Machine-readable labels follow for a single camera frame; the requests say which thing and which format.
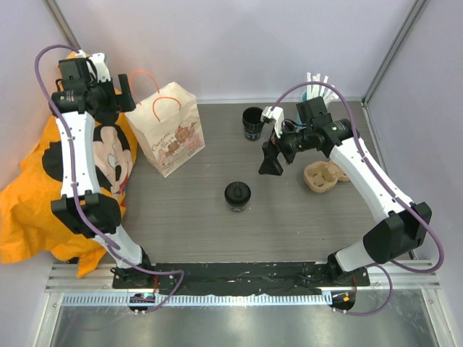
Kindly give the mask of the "black coffee cup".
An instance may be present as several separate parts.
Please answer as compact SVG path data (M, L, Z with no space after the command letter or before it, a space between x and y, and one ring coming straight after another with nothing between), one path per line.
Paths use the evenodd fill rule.
M258 107L249 107L243 111L242 124L248 140L255 141L260 138L264 126L264 122L261 121L262 112L263 109Z

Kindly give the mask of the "black cup lid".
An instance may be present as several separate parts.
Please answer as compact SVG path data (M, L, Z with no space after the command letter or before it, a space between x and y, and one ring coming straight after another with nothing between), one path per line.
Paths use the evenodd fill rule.
M226 186L224 197L231 206L244 206L251 198L251 189L242 181L234 181Z

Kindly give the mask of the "white paper takeout bag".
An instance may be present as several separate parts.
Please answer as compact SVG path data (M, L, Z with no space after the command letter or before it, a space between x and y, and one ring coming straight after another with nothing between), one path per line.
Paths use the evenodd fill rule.
M148 162L166 178L205 147L196 96L176 82L140 100L125 116Z

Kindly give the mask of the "dark coffee cup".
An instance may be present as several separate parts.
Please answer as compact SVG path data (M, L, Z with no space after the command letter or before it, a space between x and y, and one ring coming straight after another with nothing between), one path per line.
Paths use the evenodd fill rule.
M232 211L242 212L247 208L247 201L230 201L228 205Z

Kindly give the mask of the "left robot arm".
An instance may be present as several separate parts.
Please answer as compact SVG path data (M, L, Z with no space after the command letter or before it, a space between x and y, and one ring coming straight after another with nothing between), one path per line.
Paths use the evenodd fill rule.
M102 137L94 139L94 131L116 132L120 113L135 108L128 78L118 76L122 91L116 93L103 53L79 51L59 61L59 70L50 107L60 134L62 187L51 211L71 232L113 257L115 288L147 288L155 280L149 257L124 230L117 200L101 191L94 155L95 145L105 143Z

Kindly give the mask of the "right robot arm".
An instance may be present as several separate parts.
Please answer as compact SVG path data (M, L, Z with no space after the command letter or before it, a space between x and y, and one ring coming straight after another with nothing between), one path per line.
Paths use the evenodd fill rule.
M280 176L298 152L316 149L336 164L366 201L375 227L359 241L328 256L326 275L331 283L344 285L353 272L372 263L384 264L420 247L425 240L425 223L430 222L430 207L416 204L403 193L366 149L348 119L334 121L321 97L298 103L301 123L285 119L280 107L267 107L261 114L273 130L262 146L261 175Z

